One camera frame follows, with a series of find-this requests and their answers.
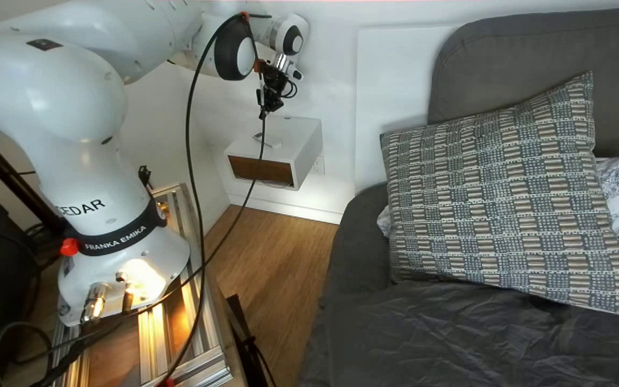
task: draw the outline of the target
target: plaid pillow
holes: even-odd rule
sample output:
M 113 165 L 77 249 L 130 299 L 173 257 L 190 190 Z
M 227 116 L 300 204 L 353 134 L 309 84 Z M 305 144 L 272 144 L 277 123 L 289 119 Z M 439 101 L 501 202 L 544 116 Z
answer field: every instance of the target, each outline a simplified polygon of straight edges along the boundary
M 593 76 L 382 134 L 396 279 L 449 275 L 619 314 L 619 239 L 593 158 Z

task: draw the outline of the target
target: wire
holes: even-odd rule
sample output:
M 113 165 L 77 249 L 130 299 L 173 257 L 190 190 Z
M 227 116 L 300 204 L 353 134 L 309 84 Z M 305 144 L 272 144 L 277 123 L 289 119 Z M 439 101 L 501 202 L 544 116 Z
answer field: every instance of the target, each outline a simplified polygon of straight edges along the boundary
M 256 342 L 249 344 L 251 353 L 262 361 L 262 368 L 265 368 L 265 375 L 266 379 L 270 380 L 272 387 L 277 387 L 275 379 L 272 379 L 272 373 L 266 363 L 266 358 L 262 356 L 260 346 Z
M 286 94 L 282 94 L 282 98 L 284 99 L 294 99 L 299 89 L 296 89 L 296 84 L 293 80 L 286 78 L 286 82 L 289 82 L 291 91 Z
M 268 13 L 247 13 L 249 20 L 270 20 Z
M 65 349 L 65 346 L 74 346 L 75 342 L 84 342 L 84 340 L 89 340 L 89 337 L 92 337 L 92 336 L 101 336 L 101 334 L 105 334 L 105 331 L 91 331 L 91 334 L 84 334 L 84 336 L 65 340 L 65 342 L 59 342 L 59 344 L 54 344 L 51 349 L 48 349 L 48 350 L 42 350 L 42 353 L 35 353 L 35 356 L 30 356 L 30 358 L 25 358 L 25 359 L 12 359 L 12 363 L 17 363 L 17 366 L 33 363 L 33 361 L 37 361 L 37 359 L 40 359 L 40 358 L 54 356 L 54 350 L 60 350 L 60 349 Z
M 35 331 L 42 342 L 45 342 L 45 346 L 48 346 L 48 373 L 51 370 L 51 340 L 50 340 L 50 336 L 42 331 L 42 329 L 39 329 L 37 324 L 30 324 L 30 322 L 24 322 L 24 320 L 17 320 L 17 322 L 10 322 L 10 324 L 5 324 L 2 327 L 2 331 L 0 331 L 0 346 L 2 346 L 2 342 L 5 342 L 5 336 L 10 331 L 10 329 L 30 329 L 30 331 Z
M 220 252 L 221 245 L 227 242 L 227 237 L 233 234 L 233 230 L 234 230 L 234 225 L 239 223 L 242 211 L 247 209 L 247 202 L 249 202 L 251 192 L 254 192 L 254 188 L 256 188 L 256 178 L 254 178 L 251 185 L 249 185 L 249 190 L 247 190 L 247 194 L 246 194 L 246 200 L 242 200 L 242 204 L 240 204 L 240 209 L 239 209 L 239 213 L 237 213 L 237 218 L 234 218 L 234 222 L 233 222 L 233 225 L 225 230 L 225 234 L 221 237 L 221 242 L 218 244 L 218 248 L 210 252 L 210 257 L 206 257 L 206 249 L 204 249 L 204 225 L 203 225 L 203 207 L 199 207 L 198 185 L 196 185 L 196 177 L 194 177 L 191 143 L 190 143 L 191 106 L 194 106 L 194 94 L 196 94 L 196 89 L 198 89 L 198 78 L 199 78 L 203 64 L 204 64 L 204 59 L 206 59 L 210 45 L 214 44 L 218 34 L 220 34 L 227 24 L 233 24 L 233 21 L 239 20 L 239 17 L 246 17 L 246 13 L 239 13 L 239 15 L 234 15 L 234 17 L 227 17 L 227 20 L 213 32 L 213 37 L 209 38 L 209 44 L 204 45 L 203 59 L 199 59 L 199 62 L 198 62 L 198 67 L 196 67 L 196 73 L 194 73 L 194 80 L 191 80 L 191 89 L 190 89 L 190 94 L 188 94 L 188 113 L 184 113 L 184 150 L 188 150 L 188 152 L 184 152 L 184 158 L 188 158 L 188 173 L 190 173 L 191 192 L 194 192 L 194 198 L 196 198 L 203 265 L 199 265 L 199 270 L 196 270 L 184 281 L 180 281 L 180 286 L 190 284 L 196 275 L 203 275 L 203 281 L 199 281 L 199 299 L 198 299 L 198 314 L 196 314 L 194 327 L 191 327 L 188 340 L 183 342 L 183 349 L 180 349 L 179 358 L 173 361 L 173 366 L 168 368 L 168 373 L 162 376 L 159 387 L 162 387 L 162 385 L 168 385 L 168 380 L 173 379 L 173 375 L 179 370 L 179 366 L 180 366 L 180 361 L 183 361 L 183 358 L 184 358 L 184 353 L 188 353 L 188 349 L 190 349 L 190 344 L 191 344 L 191 340 L 194 340 L 194 336 L 196 336 L 196 331 L 198 331 L 199 317 L 203 317 L 203 307 L 204 307 L 206 266 L 209 266 L 209 262 L 218 257 L 218 252 Z M 262 119 L 262 144 L 265 144 L 265 136 L 266 136 L 266 114 L 262 113 L 260 119 Z
M 196 337 L 196 331 L 199 327 L 199 320 L 203 320 L 203 307 L 204 307 L 204 289 L 206 289 L 206 275 L 204 275 L 204 270 L 206 270 L 206 257 L 204 257 L 204 223 L 203 223 L 203 204 L 199 204 L 199 195 L 198 195 L 198 182 L 196 182 L 196 173 L 194 173 L 194 155 L 191 155 L 191 106 L 194 106 L 194 98 L 196 98 L 196 89 L 198 89 L 198 80 L 199 80 L 199 73 L 203 73 L 203 64 L 209 56 L 209 50 L 213 48 L 213 44 L 218 41 L 218 37 L 221 34 L 224 28 L 227 28 L 233 21 L 246 17 L 242 13 L 239 15 L 233 15 L 227 17 L 213 34 L 210 38 L 206 41 L 204 50 L 203 50 L 203 56 L 198 60 L 198 67 L 196 67 L 196 73 L 194 73 L 194 80 L 190 84 L 190 93 L 188 93 L 188 109 L 184 109 L 184 160 L 188 160 L 188 177 L 190 177 L 190 185 L 191 185 L 191 194 L 194 194 L 194 200 L 196 200 L 196 213 L 198 213 L 198 248 L 199 248 L 199 258 L 203 258 L 203 265 L 199 265 L 199 273 L 203 273 L 203 281 L 199 281 L 199 297 L 198 297 L 198 311 L 196 311 L 196 320 L 194 320 L 194 327 L 188 336 L 188 340 L 183 342 L 183 349 L 179 353 L 179 358 L 173 361 L 173 366 L 165 370 L 165 375 L 162 376 L 162 385 L 168 385 L 168 380 L 173 379 L 173 375 L 179 370 L 179 366 L 183 363 L 183 358 L 191 344 L 191 340 Z
M 91 346 L 94 346 L 96 342 L 101 342 L 104 337 L 108 337 L 109 334 L 113 334 L 121 324 L 113 324 L 105 331 L 98 331 L 96 336 L 84 336 L 84 340 L 77 340 L 71 344 L 68 353 L 59 361 L 56 368 L 51 368 L 42 380 L 35 383 L 33 387 L 48 387 L 51 385 L 56 379 L 60 379 L 71 363 Z
M 10 173 L 8 177 L 17 177 L 17 175 L 25 177 L 25 175 L 37 175 L 37 173 L 35 171 L 17 171 L 17 173 Z

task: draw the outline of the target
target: power cord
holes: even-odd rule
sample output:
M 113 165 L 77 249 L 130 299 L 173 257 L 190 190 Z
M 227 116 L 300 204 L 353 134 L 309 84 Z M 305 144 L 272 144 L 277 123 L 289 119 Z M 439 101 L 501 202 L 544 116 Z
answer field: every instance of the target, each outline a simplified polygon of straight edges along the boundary
M 45 350 L 45 358 L 48 358 L 48 373 L 50 373 L 50 370 L 51 370 L 51 356 L 54 356 L 50 336 L 48 336 L 40 327 L 37 327 L 37 324 L 17 320 L 17 322 L 10 322 L 10 324 L 5 324 L 5 327 L 2 327 L 2 331 L 0 331 L 0 346 L 2 346 L 2 342 L 5 342 L 5 336 L 7 336 L 8 331 L 12 331 L 12 329 L 30 329 L 30 331 L 35 331 L 35 334 L 42 340 L 42 344 L 45 344 L 45 349 L 48 349 L 48 350 Z
M 220 32 L 231 27 L 233 21 L 240 20 L 247 24 L 247 32 L 249 32 L 249 38 L 254 41 L 251 37 L 251 30 L 249 30 L 249 20 L 247 17 L 266 17 L 266 15 L 234 15 L 234 17 L 227 17 L 214 32 L 213 37 L 206 41 L 204 45 L 204 52 L 203 52 L 203 59 L 198 60 L 198 67 L 196 67 L 196 73 L 194 73 L 194 80 L 191 80 L 191 87 L 190 87 L 190 94 L 188 94 L 188 113 L 184 113 L 184 158 L 188 158 L 188 175 L 190 175 L 190 182 L 191 182 L 191 194 L 194 194 L 194 200 L 196 200 L 196 213 L 198 213 L 198 237 L 199 237 L 199 257 L 203 257 L 203 265 L 196 273 L 191 273 L 184 284 L 190 284 L 196 275 L 199 275 L 199 297 L 198 297 L 198 314 L 196 314 L 196 320 L 194 320 L 194 327 L 188 336 L 188 340 L 183 342 L 183 349 L 179 353 L 179 358 L 173 361 L 173 366 L 168 368 L 168 373 L 162 376 L 162 383 L 159 387 L 165 387 L 174 373 L 179 370 L 179 366 L 183 363 L 184 359 L 184 353 L 191 344 L 191 340 L 196 337 L 196 331 L 199 327 L 199 320 L 203 320 L 203 307 L 204 307 L 204 291 L 206 291 L 206 265 L 218 257 L 218 252 L 221 249 L 221 245 L 227 242 L 227 237 L 233 234 L 234 225 L 239 223 L 242 211 L 247 209 L 247 202 L 249 202 L 249 195 L 254 192 L 254 185 L 256 181 L 251 181 L 249 190 L 247 190 L 247 195 L 242 200 L 242 207 L 237 215 L 237 220 L 233 222 L 233 225 L 227 229 L 227 233 L 224 234 L 224 239 L 218 244 L 218 248 L 210 252 L 210 257 L 206 257 L 206 249 L 204 249 L 204 223 L 203 223 L 203 204 L 199 204 L 199 195 L 198 195 L 198 182 L 196 182 L 196 175 L 194 175 L 194 160 L 191 160 L 191 143 L 190 143 L 190 127 L 191 127 L 191 106 L 194 106 L 194 94 L 196 94 L 196 89 L 198 89 L 198 78 L 199 78 L 199 72 L 203 72 L 203 64 L 204 64 L 204 59 L 210 50 L 210 45 L 214 44 L 214 38 L 220 37 Z
M 272 379 L 272 373 L 270 373 L 270 368 L 268 368 L 268 363 L 266 363 L 266 358 L 265 358 L 265 353 L 260 350 L 260 346 L 256 344 L 256 340 L 251 340 L 249 349 L 251 349 L 251 353 L 262 361 L 262 368 L 265 368 L 266 379 L 270 380 L 270 387 L 277 387 L 277 383 L 275 383 L 275 379 Z
M 89 331 L 89 334 L 84 334 L 84 336 L 77 336 L 77 337 L 65 340 L 65 342 L 60 342 L 60 344 L 54 344 L 54 346 L 50 346 L 50 349 L 42 350 L 42 353 L 27 356 L 27 358 L 24 358 L 24 359 L 12 359 L 12 363 L 17 363 L 17 366 L 33 363 L 33 361 L 37 361 L 37 359 L 42 359 L 42 358 L 48 358 L 48 356 L 54 356 L 54 350 L 74 346 L 74 344 L 84 342 L 84 340 L 89 340 L 89 337 L 92 337 L 92 336 L 105 336 L 108 331 L 116 331 L 121 324 L 122 324 L 122 322 L 111 324 L 111 327 L 108 327 L 105 331 Z
M 101 342 L 104 337 L 111 336 L 121 324 L 113 324 L 105 331 L 98 334 L 89 334 L 81 340 L 75 340 L 68 349 L 68 353 L 59 361 L 56 368 L 51 368 L 42 380 L 35 383 L 33 387 L 50 387 L 51 383 L 56 383 L 56 379 L 60 379 L 63 375 L 66 375 L 66 370 L 71 368 L 71 363 L 84 356 L 84 350 L 89 350 L 91 346 L 94 346 L 96 342 Z
M 8 177 L 33 177 L 37 175 L 35 171 L 17 171 L 17 173 L 10 173 Z

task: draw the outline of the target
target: black cable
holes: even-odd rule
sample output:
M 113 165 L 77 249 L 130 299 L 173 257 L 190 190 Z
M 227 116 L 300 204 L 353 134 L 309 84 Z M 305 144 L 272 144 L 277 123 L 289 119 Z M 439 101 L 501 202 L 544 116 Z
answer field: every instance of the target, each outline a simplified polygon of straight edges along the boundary
M 16 175 L 25 177 L 25 175 L 37 175 L 37 173 L 35 171 L 17 171 Z
M 266 379 L 270 380 L 270 387 L 277 387 L 272 373 L 270 373 L 266 358 L 262 356 L 260 346 L 256 342 L 249 342 L 249 349 L 262 361 L 262 368 L 265 368 Z
M 24 358 L 24 359 L 12 359 L 12 363 L 25 366 L 25 363 L 33 363 L 33 361 L 37 361 L 37 359 L 42 359 L 42 358 L 48 358 L 48 356 L 54 356 L 54 350 L 60 350 L 60 349 L 65 349 L 65 346 L 74 346 L 75 342 L 84 342 L 84 340 L 89 340 L 89 337 L 92 337 L 92 336 L 104 336 L 104 334 L 105 334 L 105 331 L 91 331 L 91 334 L 84 334 L 84 336 L 65 340 L 65 342 L 59 342 L 59 344 L 54 344 L 51 349 L 48 349 L 48 350 L 42 350 L 42 353 L 27 356 L 27 358 Z
M 24 309 L 24 317 L 30 317 L 30 314 L 33 314 L 33 307 L 35 307 L 35 299 L 37 299 L 39 289 L 40 289 L 40 272 L 42 272 L 48 265 L 40 266 L 40 265 L 37 262 L 35 252 L 33 252 L 25 244 L 21 244 L 21 242 L 17 242 L 17 239 L 12 239 L 12 237 L 8 237 L 8 234 L 2 234 L 2 233 L 0 233 L 0 239 L 17 245 L 17 248 L 30 258 L 30 262 L 35 265 L 33 299 L 30 299 L 27 307 Z M 17 320 L 17 322 L 5 324 L 5 327 L 0 329 L 0 344 L 2 344 L 2 337 L 5 337 L 10 329 L 17 329 L 17 327 L 33 329 L 37 336 L 40 336 L 40 337 L 45 340 L 45 346 L 48 346 L 48 349 L 45 349 L 42 353 L 39 353 L 39 356 L 27 358 L 27 359 L 12 359 L 12 363 L 24 366 L 24 363 L 37 361 L 37 359 L 40 359 L 40 358 L 48 358 L 45 379 L 51 375 L 51 370 L 56 370 L 56 368 L 51 368 L 51 356 L 54 356 L 54 350 L 59 350 L 59 349 L 63 349 L 63 346 L 80 344 L 80 342 L 84 342 L 84 340 L 89 340 L 89 337 L 92 337 L 92 336 L 98 336 L 98 334 L 89 334 L 89 336 L 80 336 L 80 337 L 74 337 L 74 340 L 66 340 L 66 342 L 63 342 L 63 344 L 51 346 L 51 340 L 50 340 L 50 336 L 48 336 L 42 329 L 39 329 L 37 324 Z
M 8 322 L 8 324 L 5 324 L 2 327 L 2 331 L 0 331 L 0 346 L 2 346 L 2 342 L 5 342 L 5 337 L 7 337 L 7 334 L 10 331 L 10 329 L 30 329 L 30 331 L 35 331 L 42 342 L 45 342 L 45 346 L 48 346 L 48 373 L 51 370 L 51 340 L 50 340 L 50 336 L 42 331 L 42 329 L 39 329 L 37 324 L 30 324 L 30 322 L 24 322 L 24 320 L 17 320 L 17 322 Z
M 293 80 L 286 80 L 286 82 L 289 82 L 291 91 L 286 94 L 282 94 L 282 98 L 284 99 L 294 99 L 299 89 L 296 89 L 296 84 Z
M 109 334 L 113 334 L 121 324 L 113 324 L 105 331 L 98 331 L 96 336 L 84 336 L 84 340 L 74 342 L 68 353 L 59 361 L 56 368 L 51 368 L 42 380 L 35 383 L 33 387 L 48 387 L 51 383 L 56 383 L 56 379 L 60 379 L 63 375 L 66 375 L 66 370 L 71 368 L 71 363 L 91 346 L 94 346 L 96 342 L 101 342 L 104 337 L 108 337 Z
M 268 13 L 246 13 L 249 20 L 270 20 Z
M 214 34 L 209 38 L 209 44 L 204 45 L 203 59 L 199 59 L 199 62 L 198 62 L 198 67 L 196 67 L 196 73 L 194 73 L 194 80 L 191 80 L 191 89 L 190 89 L 190 94 L 188 94 L 188 113 L 184 113 L 184 158 L 188 158 L 188 173 L 190 173 L 190 182 L 191 182 L 191 192 L 194 192 L 194 198 L 196 198 L 196 213 L 198 213 L 198 223 L 199 223 L 198 230 L 199 230 L 199 257 L 203 257 L 203 265 L 199 265 L 199 270 L 196 270 L 196 273 L 191 273 L 180 286 L 190 284 L 196 275 L 203 275 L 203 284 L 199 284 L 198 314 L 196 314 L 194 327 L 191 327 L 188 340 L 183 342 L 183 349 L 180 349 L 179 358 L 173 361 L 170 370 L 162 376 L 159 387 L 164 387 L 164 385 L 173 379 L 173 375 L 179 370 L 179 366 L 180 366 L 180 361 L 183 361 L 183 358 L 184 358 L 184 353 L 188 353 L 188 346 L 191 344 L 191 340 L 194 340 L 194 336 L 196 336 L 196 331 L 198 331 L 199 317 L 203 317 L 203 307 L 204 307 L 204 289 L 206 289 L 206 286 L 204 286 L 204 278 L 206 278 L 204 272 L 206 272 L 209 262 L 218 257 L 218 252 L 221 249 L 221 245 L 227 242 L 227 237 L 233 234 L 233 230 L 234 230 L 234 225 L 239 223 L 242 211 L 247 209 L 247 202 L 249 202 L 251 192 L 254 192 L 254 185 L 256 185 L 256 181 L 251 181 L 251 185 L 249 185 L 249 190 L 247 190 L 247 195 L 246 195 L 246 200 L 242 200 L 242 204 L 240 204 L 240 209 L 239 209 L 233 225 L 225 230 L 225 234 L 221 237 L 221 242 L 218 244 L 218 248 L 210 252 L 210 257 L 206 257 L 206 249 L 204 249 L 204 225 L 203 225 L 203 207 L 199 207 L 199 198 L 198 198 L 198 185 L 196 185 L 196 177 L 194 177 L 194 162 L 191 162 L 191 146 L 190 146 L 190 144 L 191 144 L 191 143 L 190 143 L 191 106 L 194 106 L 194 94 L 196 94 L 198 78 L 199 78 L 203 64 L 204 64 L 204 59 L 206 59 L 210 45 L 214 44 L 218 34 L 220 34 L 231 21 L 234 21 L 234 20 L 239 20 L 239 17 L 246 17 L 246 15 L 240 13 L 240 15 L 227 17 L 227 20 L 214 30 Z M 266 119 L 265 119 L 265 116 L 266 116 L 266 114 L 262 113 L 260 116 L 262 116 L 262 144 L 265 144 L 265 136 L 266 136 Z
M 198 195 L 198 182 L 196 182 L 196 173 L 194 173 L 194 158 L 191 158 L 191 143 L 190 143 L 190 125 L 191 125 L 191 106 L 194 106 L 194 98 L 196 98 L 196 89 L 198 89 L 198 80 L 199 80 L 199 73 L 203 73 L 203 64 L 209 56 L 209 50 L 213 48 L 213 44 L 218 41 L 218 37 L 221 34 L 224 28 L 227 28 L 233 21 L 246 17 L 242 13 L 239 15 L 233 15 L 227 17 L 213 34 L 210 38 L 206 41 L 204 50 L 203 50 L 203 56 L 198 60 L 198 67 L 196 67 L 196 73 L 194 73 L 194 80 L 190 84 L 190 93 L 188 93 L 188 109 L 184 109 L 184 160 L 188 160 L 188 177 L 190 177 L 190 185 L 191 185 L 191 194 L 194 194 L 194 200 L 196 200 L 196 213 L 198 213 L 198 248 L 199 248 L 199 258 L 203 258 L 203 265 L 199 265 L 199 273 L 203 273 L 203 281 L 199 281 L 199 297 L 198 297 L 198 311 L 196 311 L 196 320 L 194 320 L 194 327 L 188 336 L 188 340 L 183 342 L 183 349 L 179 353 L 179 358 L 170 363 L 168 373 L 162 376 L 162 385 L 165 385 L 173 375 L 179 370 L 191 340 L 196 337 L 196 331 L 199 327 L 199 320 L 203 320 L 203 307 L 204 307 L 204 289 L 206 289 L 206 275 L 204 275 L 204 270 L 206 270 L 206 257 L 204 257 L 204 223 L 203 223 L 203 204 L 199 204 L 199 195 Z

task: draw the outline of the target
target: robotic arm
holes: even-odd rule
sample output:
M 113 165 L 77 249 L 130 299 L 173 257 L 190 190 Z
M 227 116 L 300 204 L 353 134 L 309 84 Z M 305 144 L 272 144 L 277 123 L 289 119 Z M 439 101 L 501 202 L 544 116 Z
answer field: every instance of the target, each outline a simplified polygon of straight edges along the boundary
M 59 273 L 65 324 L 98 317 L 87 307 L 96 286 L 125 286 L 132 307 L 148 305 L 191 258 L 109 141 L 125 119 L 125 84 L 165 60 L 194 67 L 237 13 L 225 0 L 74 0 L 0 24 L 0 131 L 24 148 L 77 239 Z M 293 59 L 303 37 L 308 24 L 291 17 L 256 38 Z M 240 17 L 221 30 L 204 72 L 242 80 L 254 64 Z

